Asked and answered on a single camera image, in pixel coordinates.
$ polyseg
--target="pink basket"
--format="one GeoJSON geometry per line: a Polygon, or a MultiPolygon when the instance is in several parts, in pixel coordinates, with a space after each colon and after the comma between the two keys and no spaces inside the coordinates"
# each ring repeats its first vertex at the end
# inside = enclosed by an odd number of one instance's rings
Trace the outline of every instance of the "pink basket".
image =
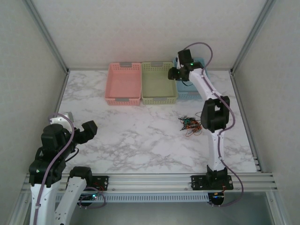
{"type": "Polygon", "coordinates": [[[142,89],[141,73],[140,63],[111,63],[105,89],[107,103],[139,105],[142,89]]]}

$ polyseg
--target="green basket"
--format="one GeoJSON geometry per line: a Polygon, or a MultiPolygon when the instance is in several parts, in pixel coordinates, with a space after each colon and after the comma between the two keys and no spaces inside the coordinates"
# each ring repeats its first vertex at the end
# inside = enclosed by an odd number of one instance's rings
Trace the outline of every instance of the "green basket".
{"type": "Polygon", "coordinates": [[[144,105],[175,104],[176,81],[168,79],[172,62],[142,63],[142,102],[144,105]]]}

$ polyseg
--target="marble surface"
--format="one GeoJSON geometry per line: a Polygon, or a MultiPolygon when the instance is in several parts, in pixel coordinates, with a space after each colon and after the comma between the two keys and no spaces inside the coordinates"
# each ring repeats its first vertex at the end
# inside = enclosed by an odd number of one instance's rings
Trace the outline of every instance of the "marble surface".
{"type": "MultiPolygon", "coordinates": [[[[217,90],[228,95],[236,125],[225,133],[225,162],[236,172],[256,172],[254,160],[227,71],[209,71],[217,90]]],[[[74,125],[94,120],[95,138],[78,145],[79,154],[67,163],[89,166],[93,173],[205,173],[206,135],[185,137],[179,117],[194,117],[200,100],[175,105],[109,106],[104,98],[107,71],[71,71],[60,113],[72,112],[74,125]]]]}

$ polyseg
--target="blue basket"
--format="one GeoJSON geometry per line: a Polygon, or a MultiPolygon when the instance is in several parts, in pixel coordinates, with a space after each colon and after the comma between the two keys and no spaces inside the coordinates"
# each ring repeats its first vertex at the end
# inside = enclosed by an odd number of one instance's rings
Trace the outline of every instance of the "blue basket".
{"type": "MultiPolygon", "coordinates": [[[[193,58],[194,62],[201,62],[201,64],[204,66],[204,59],[202,58],[193,58]]],[[[173,60],[174,66],[177,67],[177,61],[176,58],[173,60]]],[[[210,78],[209,74],[207,73],[207,70],[205,70],[206,75],[208,78],[210,78]]],[[[177,85],[177,92],[178,97],[177,99],[202,99],[199,92],[197,91],[196,87],[190,82],[184,82],[186,85],[184,85],[181,81],[176,81],[177,85]]]]}

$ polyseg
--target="plastic basket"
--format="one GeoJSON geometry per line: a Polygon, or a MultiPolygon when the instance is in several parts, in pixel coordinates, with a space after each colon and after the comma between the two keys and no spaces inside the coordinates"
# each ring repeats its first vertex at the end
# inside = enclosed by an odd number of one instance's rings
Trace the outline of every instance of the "plastic basket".
{"type": "Polygon", "coordinates": [[[139,105],[141,64],[111,63],[108,69],[105,99],[109,105],[139,105]]]}
{"type": "MultiPolygon", "coordinates": [[[[203,58],[193,58],[194,62],[201,62],[201,64],[204,66],[205,62],[203,58]]],[[[173,60],[174,66],[177,67],[177,61],[176,58],[173,60]]],[[[184,85],[181,81],[176,82],[177,91],[178,91],[178,98],[177,99],[202,99],[201,95],[197,91],[197,88],[190,82],[184,82],[186,85],[184,85]]]]}
{"type": "Polygon", "coordinates": [[[142,102],[144,105],[175,104],[176,81],[168,79],[172,62],[142,63],[142,102]]]}

